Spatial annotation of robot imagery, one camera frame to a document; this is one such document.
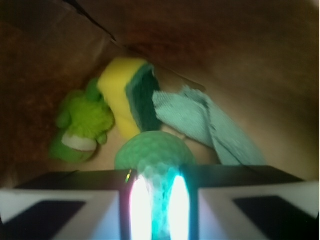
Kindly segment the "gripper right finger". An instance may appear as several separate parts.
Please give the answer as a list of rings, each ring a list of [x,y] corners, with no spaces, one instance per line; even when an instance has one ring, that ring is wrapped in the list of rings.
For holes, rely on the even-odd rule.
[[[271,166],[184,165],[176,178],[173,240],[317,240],[320,184]]]

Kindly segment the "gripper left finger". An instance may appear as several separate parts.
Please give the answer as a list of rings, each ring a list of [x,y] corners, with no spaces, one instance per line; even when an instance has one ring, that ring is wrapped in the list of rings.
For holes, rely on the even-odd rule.
[[[137,172],[49,172],[0,191],[3,240],[149,240],[151,210]]]

